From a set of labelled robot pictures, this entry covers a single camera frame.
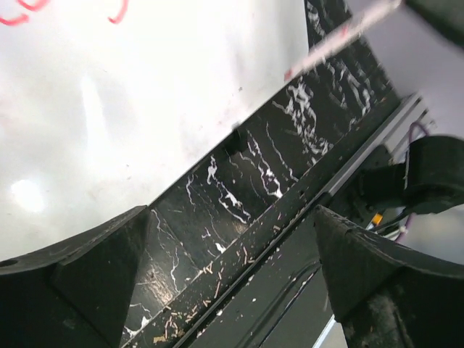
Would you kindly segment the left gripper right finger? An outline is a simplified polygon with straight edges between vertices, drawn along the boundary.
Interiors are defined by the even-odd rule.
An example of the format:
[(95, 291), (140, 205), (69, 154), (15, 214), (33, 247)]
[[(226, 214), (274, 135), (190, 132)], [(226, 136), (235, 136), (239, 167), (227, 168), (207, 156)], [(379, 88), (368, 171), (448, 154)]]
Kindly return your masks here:
[(462, 347), (463, 266), (417, 252), (318, 205), (314, 229), (348, 347)]

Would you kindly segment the red capped whiteboard marker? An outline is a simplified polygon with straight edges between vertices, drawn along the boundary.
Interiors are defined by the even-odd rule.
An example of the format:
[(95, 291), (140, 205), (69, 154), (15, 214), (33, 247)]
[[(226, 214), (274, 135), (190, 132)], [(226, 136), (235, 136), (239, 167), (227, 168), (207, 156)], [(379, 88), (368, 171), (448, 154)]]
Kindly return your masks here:
[(352, 42), (359, 39), (368, 28), (392, 14), (402, 3), (401, 0), (374, 2), (314, 45), (304, 59), (285, 72), (283, 80), (288, 82), (338, 54)]

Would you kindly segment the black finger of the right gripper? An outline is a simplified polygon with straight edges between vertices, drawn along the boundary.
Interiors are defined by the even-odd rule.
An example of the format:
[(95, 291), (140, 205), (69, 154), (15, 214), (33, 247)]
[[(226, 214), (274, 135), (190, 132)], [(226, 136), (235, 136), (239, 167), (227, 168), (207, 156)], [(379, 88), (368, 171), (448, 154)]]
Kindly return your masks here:
[(406, 0), (405, 5), (442, 37), (463, 49), (463, 0)]

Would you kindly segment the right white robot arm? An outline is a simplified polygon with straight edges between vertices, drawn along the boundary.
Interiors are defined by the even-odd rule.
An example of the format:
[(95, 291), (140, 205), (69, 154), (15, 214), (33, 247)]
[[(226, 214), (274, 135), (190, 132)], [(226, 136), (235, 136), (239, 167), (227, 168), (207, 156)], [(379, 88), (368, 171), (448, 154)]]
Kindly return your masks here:
[(432, 136), (425, 126), (410, 124), (405, 161), (364, 170), (357, 179), (357, 194), (379, 210), (403, 207), (381, 231), (411, 215), (438, 214), (463, 204), (463, 140)]

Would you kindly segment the white whiteboard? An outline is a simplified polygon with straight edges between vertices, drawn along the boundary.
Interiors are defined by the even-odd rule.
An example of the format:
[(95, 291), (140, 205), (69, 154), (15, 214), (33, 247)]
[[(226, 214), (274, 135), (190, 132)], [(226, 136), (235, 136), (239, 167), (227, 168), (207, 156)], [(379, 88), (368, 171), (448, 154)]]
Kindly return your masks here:
[(148, 204), (283, 87), (302, 1), (3, 1), (1, 258)]

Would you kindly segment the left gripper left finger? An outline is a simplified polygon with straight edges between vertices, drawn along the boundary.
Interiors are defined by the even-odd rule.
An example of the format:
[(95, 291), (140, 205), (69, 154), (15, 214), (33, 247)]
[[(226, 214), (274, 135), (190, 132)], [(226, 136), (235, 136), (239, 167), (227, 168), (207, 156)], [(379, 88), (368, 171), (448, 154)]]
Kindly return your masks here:
[(149, 209), (1, 261), (2, 347), (118, 347)]

